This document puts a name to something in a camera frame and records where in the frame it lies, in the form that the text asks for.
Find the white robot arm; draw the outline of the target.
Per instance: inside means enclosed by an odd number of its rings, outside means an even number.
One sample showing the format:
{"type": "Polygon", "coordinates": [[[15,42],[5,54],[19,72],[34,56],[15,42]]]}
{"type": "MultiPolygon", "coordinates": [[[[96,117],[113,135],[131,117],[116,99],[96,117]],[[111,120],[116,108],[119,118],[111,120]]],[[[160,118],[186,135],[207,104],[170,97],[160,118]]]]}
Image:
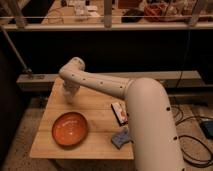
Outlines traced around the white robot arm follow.
{"type": "Polygon", "coordinates": [[[59,76],[68,94],[84,86],[125,102],[136,171],[186,171],[170,101],[160,82],[88,73],[79,57],[69,60],[59,76]]]}

